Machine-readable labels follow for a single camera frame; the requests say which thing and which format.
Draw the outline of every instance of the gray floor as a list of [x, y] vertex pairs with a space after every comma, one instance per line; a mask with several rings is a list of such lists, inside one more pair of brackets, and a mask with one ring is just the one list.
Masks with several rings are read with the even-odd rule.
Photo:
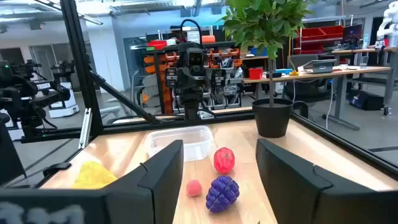
[[[379, 86], [364, 86], [364, 90], [378, 95], [384, 94], [384, 88]], [[75, 93], [76, 102], [80, 107], [80, 112], [71, 117], [49, 119], [50, 122], [57, 125], [58, 128], [80, 128], [83, 121], [84, 103], [81, 94]], [[106, 100], [112, 98], [107, 93], [97, 92], [100, 108], [111, 106], [119, 106], [119, 103], [105, 103]], [[243, 98], [243, 106], [250, 106], [253, 100], [248, 96]], [[310, 119], [325, 127], [325, 120], [322, 114], [327, 113], [330, 101], [321, 101], [310, 108]], [[332, 104], [331, 114], [333, 114], [335, 102]], [[374, 149], [380, 147], [397, 147], [398, 138], [396, 131], [398, 129], [398, 92], [393, 94], [391, 102], [392, 114], [384, 116], [382, 111], [363, 111], [348, 104], [346, 101], [343, 117], [347, 121], [357, 124], [359, 131], [346, 128], [329, 121], [329, 130], [333, 131], [342, 138], [356, 144], [364, 149]], [[150, 113], [156, 113], [156, 108], [147, 109]], [[123, 110], [119, 112], [119, 116], [125, 116]], [[103, 119], [106, 124], [113, 114], [107, 115]], [[14, 143], [17, 152], [21, 158], [22, 164], [27, 170], [27, 174], [32, 174], [44, 167], [54, 163], [63, 162], [77, 150], [77, 139], [62, 139], [58, 141], [36, 142], [29, 144]], [[375, 152], [377, 155], [398, 164], [398, 150]], [[41, 173], [29, 178], [30, 184], [36, 184], [43, 178]]]

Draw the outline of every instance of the small pink ball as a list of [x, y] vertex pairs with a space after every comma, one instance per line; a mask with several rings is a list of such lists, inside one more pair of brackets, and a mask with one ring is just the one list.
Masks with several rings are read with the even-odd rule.
[[187, 184], [187, 193], [189, 197], [194, 197], [201, 194], [201, 185], [198, 180], [191, 180]]

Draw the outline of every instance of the black metal frame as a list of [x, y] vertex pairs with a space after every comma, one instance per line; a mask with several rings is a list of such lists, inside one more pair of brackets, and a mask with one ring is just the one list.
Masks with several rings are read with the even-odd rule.
[[[98, 109], [98, 102], [95, 98], [95, 93], [93, 94], [93, 85], [92, 83], [88, 83], [88, 73], [87, 68], [85, 67], [84, 63], [84, 41], [81, 35], [80, 23], [78, 22], [78, 17], [76, 14], [76, 7], [74, 0], [61, 0], [61, 5], [63, 6], [63, 13], [65, 18], [65, 24], [67, 26], [68, 35], [71, 41], [71, 47], [74, 46], [73, 49], [73, 56], [76, 60], [76, 70], [78, 71], [79, 81], [81, 81], [82, 86], [82, 93], [85, 100], [86, 107], [91, 107], [93, 114], [96, 116], [99, 114]], [[337, 146], [341, 147], [342, 149], [346, 150], [347, 152], [353, 154], [354, 156], [360, 158], [364, 162], [367, 162], [374, 168], [378, 169], [379, 171], [387, 174], [389, 177], [392, 177], [395, 180], [398, 180], [398, 166], [382, 159], [370, 151], [362, 149], [347, 140], [333, 134], [332, 132], [326, 130], [325, 128], [321, 127], [320, 125], [305, 119], [304, 117], [292, 113], [291, 118], [303, 125], [304, 127], [310, 129], [314, 133], [320, 135], [321, 137], [327, 139], [332, 144], [336, 144]], [[181, 128], [186, 126], [194, 126], [199, 124], [214, 124], [214, 123], [223, 123], [223, 122], [231, 122], [231, 121], [242, 121], [247, 119], [254, 119], [254, 113], [252, 110], [247, 111], [234, 111], [234, 112], [227, 112], [223, 114], [217, 114], [216, 119], [208, 119], [208, 120], [198, 120], [198, 121], [184, 121], [182, 118], [172, 118], [174, 121], [169, 123], [162, 123], [162, 124], [150, 124], [147, 121], [140, 121], [135, 123], [123, 123], [123, 124], [112, 124], [109, 126], [102, 126], [101, 118], [93, 116], [93, 125], [92, 125], [92, 132], [96, 134], [93, 135], [93, 138], [97, 137], [99, 134], [118, 134], [118, 133], [126, 133], [126, 132], [135, 132], [135, 131], [147, 131], [152, 129], [164, 129], [164, 128]], [[81, 150], [76, 151], [73, 155], [65, 160], [65, 162], [70, 162], [76, 155], [78, 155]], [[48, 181], [52, 175], [46, 176], [41, 182], [39, 182], [36, 187], [40, 187], [46, 181]]]

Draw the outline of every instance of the small tree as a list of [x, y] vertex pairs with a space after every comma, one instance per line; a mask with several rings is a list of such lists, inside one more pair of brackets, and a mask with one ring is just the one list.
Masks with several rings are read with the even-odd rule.
[[274, 106], [275, 53], [282, 48], [283, 39], [296, 37], [296, 30], [304, 27], [302, 19], [312, 11], [306, 10], [304, 0], [228, 0], [224, 27], [236, 44], [243, 49], [255, 46], [262, 53], [267, 47], [269, 62], [269, 104]]

